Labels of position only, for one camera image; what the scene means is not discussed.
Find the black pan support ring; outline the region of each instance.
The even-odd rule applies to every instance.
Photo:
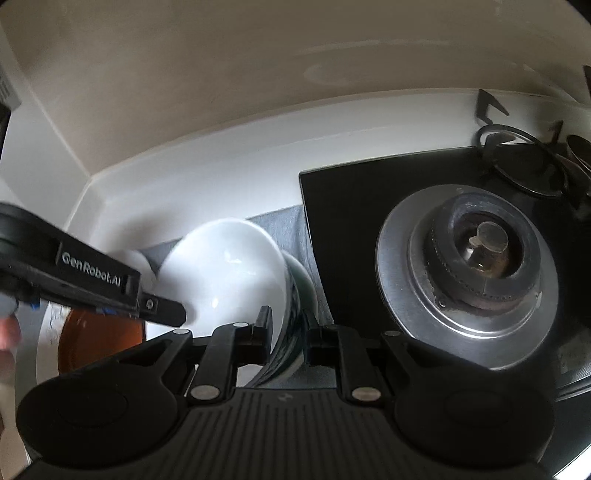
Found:
[[[483,145],[482,136],[485,134],[490,135],[486,137],[486,141]],[[548,161],[552,165],[554,165],[557,171],[559,171],[562,175],[562,181],[560,182],[560,184],[563,186],[562,189],[551,192],[540,192],[538,190],[534,190],[528,187],[527,185],[521,183],[511,175],[509,175],[501,166],[499,166],[494,156],[495,148],[503,143],[511,142],[516,138],[534,144],[536,147],[540,148],[546,154]],[[510,127],[509,125],[485,125],[481,129],[479,129],[478,132],[476,132],[476,148],[478,149],[478,152],[482,155],[482,159],[486,162],[487,165],[493,167],[499,174],[502,175],[503,178],[505,178],[514,186],[516,186],[523,192],[526,192],[527,194],[534,195],[540,198],[556,198],[560,197],[563,194],[563,190],[567,190],[569,188],[569,178],[567,176],[567,172],[558,156],[556,156],[554,152],[552,152],[544,143],[542,143],[536,137],[533,137],[532,135],[530,135],[527,132],[524,132],[523,130],[519,130],[515,127]]]

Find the beige wall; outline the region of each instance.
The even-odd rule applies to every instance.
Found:
[[[589,101],[591,27],[564,0],[9,0],[0,22],[91,174],[203,128],[351,93]]]

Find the gas stove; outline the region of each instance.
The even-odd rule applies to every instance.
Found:
[[[537,362],[588,325],[589,177],[557,140],[494,125],[473,147],[303,172],[314,256],[337,324],[411,336],[491,369]]]

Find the gray cloth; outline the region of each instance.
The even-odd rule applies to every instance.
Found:
[[[314,252],[306,225],[306,214],[303,205],[289,207],[276,212],[264,213],[249,219],[252,223],[264,228],[275,240],[279,248],[298,259],[310,274],[318,297],[318,322],[321,325],[334,323],[330,309],[320,282],[320,274],[314,260]],[[173,240],[142,250],[155,273],[179,240]],[[335,371],[327,367],[307,367],[302,365],[287,380],[269,382],[268,388],[334,388],[336,386]]]

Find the burner cap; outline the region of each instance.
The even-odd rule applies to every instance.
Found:
[[[426,240],[428,271],[449,297],[482,310],[508,310],[540,274],[540,248],[525,216],[484,193],[446,201]]]

